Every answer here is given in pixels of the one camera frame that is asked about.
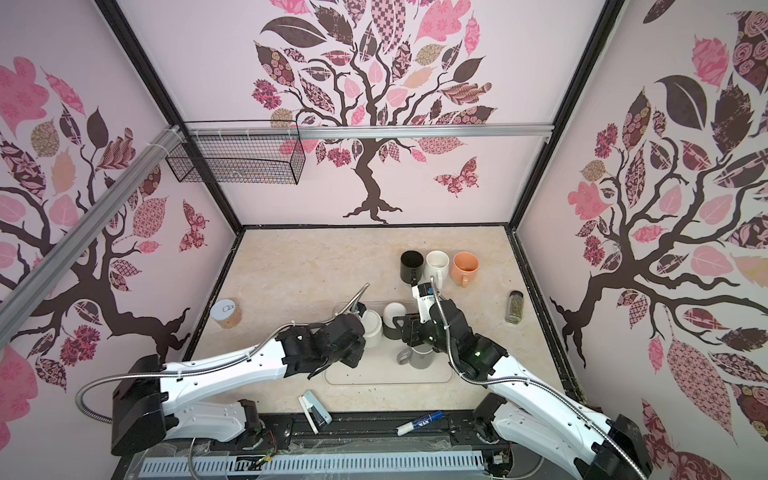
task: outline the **white mug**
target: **white mug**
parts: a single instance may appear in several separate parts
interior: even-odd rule
[[[451,258],[447,253],[433,250],[427,253],[424,262],[424,281],[429,282],[429,277],[435,277],[438,290],[442,290],[442,282],[448,277],[451,269]]]

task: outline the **gray mug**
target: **gray mug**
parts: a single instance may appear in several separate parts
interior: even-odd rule
[[[418,370],[429,367],[435,360],[435,351],[429,345],[412,346],[397,354],[397,364],[411,366]]]

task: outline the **butterfly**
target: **butterfly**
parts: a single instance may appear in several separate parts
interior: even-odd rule
[[[187,218],[187,223],[190,224],[190,229],[181,237],[180,252],[205,245],[203,230],[205,230],[205,224],[210,222],[210,220],[205,220],[203,214],[196,214],[194,208],[186,200],[184,200],[184,216]]]
[[[467,187],[478,187],[478,176],[475,173],[477,170],[477,157],[472,157],[462,167],[462,172],[455,175],[438,175],[435,177],[435,181],[441,185],[448,187],[448,191],[458,198],[458,192],[462,191],[466,185]]]

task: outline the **wall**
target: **wall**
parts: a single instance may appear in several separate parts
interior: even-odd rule
[[[0,44],[5,297],[165,122],[88,0],[5,5]],[[138,357],[178,359],[232,240],[205,188],[163,162],[0,353],[0,477],[111,474],[111,428],[74,394]]]
[[[765,10],[630,3],[521,226],[577,377],[644,425],[652,478],[765,476]]]
[[[602,4],[198,0],[121,7],[185,120],[349,126],[412,124],[422,116],[427,124],[549,123]],[[377,46],[378,60],[370,55]],[[272,63],[286,73],[275,74]],[[251,224],[506,222],[539,142],[305,141],[298,186],[223,189]]]

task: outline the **black mug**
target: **black mug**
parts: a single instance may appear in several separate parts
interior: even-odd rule
[[[400,256],[400,279],[416,286],[424,273],[424,256],[415,250],[408,250]]]

